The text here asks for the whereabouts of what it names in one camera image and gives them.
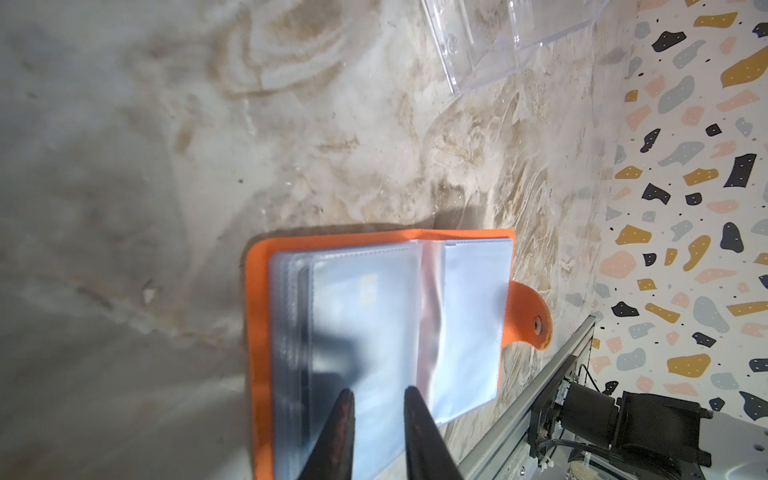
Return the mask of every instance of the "clear plastic container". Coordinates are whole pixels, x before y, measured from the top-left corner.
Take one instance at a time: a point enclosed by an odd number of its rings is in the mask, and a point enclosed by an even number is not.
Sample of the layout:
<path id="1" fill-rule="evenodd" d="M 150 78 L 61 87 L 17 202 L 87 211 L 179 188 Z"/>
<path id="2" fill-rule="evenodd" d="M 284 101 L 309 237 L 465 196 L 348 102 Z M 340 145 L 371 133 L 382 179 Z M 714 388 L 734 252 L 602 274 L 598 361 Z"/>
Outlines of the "clear plastic container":
<path id="1" fill-rule="evenodd" d="M 591 25 L 608 0 L 424 0 L 454 94 L 522 71 L 551 41 Z"/>

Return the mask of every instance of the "clear plastic tray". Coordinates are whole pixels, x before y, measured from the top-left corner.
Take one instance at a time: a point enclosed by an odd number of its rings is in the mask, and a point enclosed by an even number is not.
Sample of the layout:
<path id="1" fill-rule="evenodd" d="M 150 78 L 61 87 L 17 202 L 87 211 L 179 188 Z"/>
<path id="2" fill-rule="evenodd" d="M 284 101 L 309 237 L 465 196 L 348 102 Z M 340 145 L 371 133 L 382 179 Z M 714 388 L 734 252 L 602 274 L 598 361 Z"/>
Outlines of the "clear plastic tray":
<path id="1" fill-rule="evenodd" d="M 423 0 L 453 94 L 525 68 L 551 41 L 589 26 L 608 0 Z"/>

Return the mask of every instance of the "metal frame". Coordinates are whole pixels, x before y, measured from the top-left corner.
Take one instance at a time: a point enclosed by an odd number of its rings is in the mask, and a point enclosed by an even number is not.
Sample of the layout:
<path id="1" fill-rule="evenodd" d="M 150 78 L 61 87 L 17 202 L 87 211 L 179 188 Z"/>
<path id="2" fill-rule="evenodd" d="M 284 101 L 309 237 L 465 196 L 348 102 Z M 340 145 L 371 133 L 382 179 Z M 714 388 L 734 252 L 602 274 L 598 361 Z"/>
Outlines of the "metal frame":
<path id="1" fill-rule="evenodd" d="M 513 472 L 517 472 L 521 480 L 528 480 L 533 476 L 537 460 L 528 456 L 530 447 L 525 441 L 531 406 L 569 355 L 579 357 L 576 369 L 585 362 L 583 354 L 589 353 L 594 324 L 595 317 L 588 316 L 565 345 L 555 353 L 552 360 L 536 375 L 533 382 L 458 464 L 458 470 L 465 480 L 509 478 Z"/>

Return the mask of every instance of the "patterned backdrop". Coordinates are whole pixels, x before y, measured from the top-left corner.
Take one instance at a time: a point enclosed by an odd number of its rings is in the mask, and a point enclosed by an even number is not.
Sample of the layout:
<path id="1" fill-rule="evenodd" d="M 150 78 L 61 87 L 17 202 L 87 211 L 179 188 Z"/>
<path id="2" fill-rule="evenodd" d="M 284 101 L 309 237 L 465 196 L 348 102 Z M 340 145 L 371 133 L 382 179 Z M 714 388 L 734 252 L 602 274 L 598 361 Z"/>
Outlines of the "patterned backdrop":
<path id="1" fill-rule="evenodd" d="M 768 425 L 768 0 L 641 0 L 591 372 Z"/>

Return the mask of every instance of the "terrazzo pattern wall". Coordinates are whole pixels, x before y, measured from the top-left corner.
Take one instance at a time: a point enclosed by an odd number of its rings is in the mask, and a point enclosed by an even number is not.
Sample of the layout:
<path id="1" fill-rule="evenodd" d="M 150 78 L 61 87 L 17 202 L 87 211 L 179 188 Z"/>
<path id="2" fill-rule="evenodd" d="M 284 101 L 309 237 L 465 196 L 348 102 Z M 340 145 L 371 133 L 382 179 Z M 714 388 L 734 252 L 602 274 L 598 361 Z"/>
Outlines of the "terrazzo pattern wall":
<path id="1" fill-rule="evenodd" d="M 768 425 L 768 0 L 641 0 L 595 286 L 605 393 Z"/>

